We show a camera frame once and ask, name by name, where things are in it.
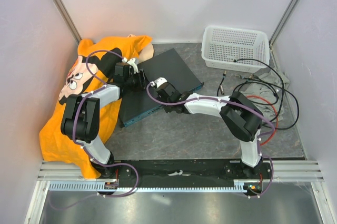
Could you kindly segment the dark blue network switch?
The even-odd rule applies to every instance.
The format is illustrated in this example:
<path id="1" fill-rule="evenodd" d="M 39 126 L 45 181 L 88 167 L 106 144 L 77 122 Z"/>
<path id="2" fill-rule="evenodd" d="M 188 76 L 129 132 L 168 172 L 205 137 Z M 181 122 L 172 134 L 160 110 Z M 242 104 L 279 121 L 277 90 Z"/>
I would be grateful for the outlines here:
<path id="1" fill-rule="evenodd" d="M 119 119 L 125 127 L 159 110 L 162 106 L 154 99 L 175 103 L 181 94 L 195 92 L 203 86 L 173 48 L 140 63 L 138 68 L 155 84 L 141 91 L 128 92 L 122 97 Z"/>

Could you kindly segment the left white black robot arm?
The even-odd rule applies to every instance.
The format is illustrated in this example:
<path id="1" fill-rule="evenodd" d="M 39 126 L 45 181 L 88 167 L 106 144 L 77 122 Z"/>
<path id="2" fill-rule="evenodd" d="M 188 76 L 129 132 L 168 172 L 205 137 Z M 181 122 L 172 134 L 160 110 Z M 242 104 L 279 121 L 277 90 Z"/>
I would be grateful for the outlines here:
<path id="1" fill-rule="evenodd" d="M 120 100 L 130 92 L 145 89 L 147 78 L 137 67 L 138 59 L 118 62 L 113 81 L 88 94 L 69 96 L 61 123 L 61 133 L 73 140 L 74 144 L 89 156 L 91 163 L 97 164 L 97 172 L 103 178 L 115 174 L 114 157 L 99 136 L 100 110 Z"/>

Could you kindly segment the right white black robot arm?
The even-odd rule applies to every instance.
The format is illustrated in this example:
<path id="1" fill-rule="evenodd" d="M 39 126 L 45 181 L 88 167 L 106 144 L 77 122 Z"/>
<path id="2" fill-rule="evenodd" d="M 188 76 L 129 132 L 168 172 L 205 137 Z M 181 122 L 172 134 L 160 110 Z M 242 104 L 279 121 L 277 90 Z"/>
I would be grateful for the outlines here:
<path id="1" fill-rule="evenodd" d="M 263 114 L 242 94 L 234 93 L 223 98 L 180 93 L 166 83 L 155 89 L 157 100 L 164 103 L 166 112 L 204 114 L 221 118 L 229 131 L 240 141 L 241 172 L 246 178 L 260 173 L 262 154 L 257 146 L 261 133 Z"/>

